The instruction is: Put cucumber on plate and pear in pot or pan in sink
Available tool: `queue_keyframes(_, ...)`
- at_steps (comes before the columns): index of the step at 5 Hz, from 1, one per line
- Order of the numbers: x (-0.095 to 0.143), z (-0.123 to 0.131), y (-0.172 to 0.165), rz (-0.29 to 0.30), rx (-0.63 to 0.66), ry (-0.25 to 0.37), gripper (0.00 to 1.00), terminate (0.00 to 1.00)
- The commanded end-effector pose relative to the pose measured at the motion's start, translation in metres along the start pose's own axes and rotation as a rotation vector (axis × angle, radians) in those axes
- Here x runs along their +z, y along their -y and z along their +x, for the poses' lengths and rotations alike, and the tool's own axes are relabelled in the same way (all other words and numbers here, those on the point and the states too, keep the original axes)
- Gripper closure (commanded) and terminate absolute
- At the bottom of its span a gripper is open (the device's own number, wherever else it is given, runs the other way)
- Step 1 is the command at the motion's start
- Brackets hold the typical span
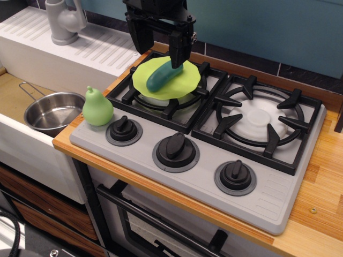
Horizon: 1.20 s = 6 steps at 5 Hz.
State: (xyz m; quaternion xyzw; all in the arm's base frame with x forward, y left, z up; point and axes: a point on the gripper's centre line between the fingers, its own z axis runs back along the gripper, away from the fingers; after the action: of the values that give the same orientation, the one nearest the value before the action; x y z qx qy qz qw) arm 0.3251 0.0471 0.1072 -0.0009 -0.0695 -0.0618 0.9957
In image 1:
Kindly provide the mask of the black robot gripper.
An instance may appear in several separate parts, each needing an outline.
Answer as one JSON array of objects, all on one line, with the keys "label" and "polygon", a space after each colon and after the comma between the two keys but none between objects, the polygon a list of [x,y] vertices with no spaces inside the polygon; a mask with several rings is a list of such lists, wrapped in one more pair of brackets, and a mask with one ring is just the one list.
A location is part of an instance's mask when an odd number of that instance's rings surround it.
[{"label": "black robot gripper", "polygon": [[193,29],[196,17],[188,11],[186,1],[123,1],[129,32],[136,50],[145,53],[154,45],[153,31],[147,22],[156,22],[153,28],[169,35],[169,55],[173,69],[190,58],[192,44],[197,41]]}]

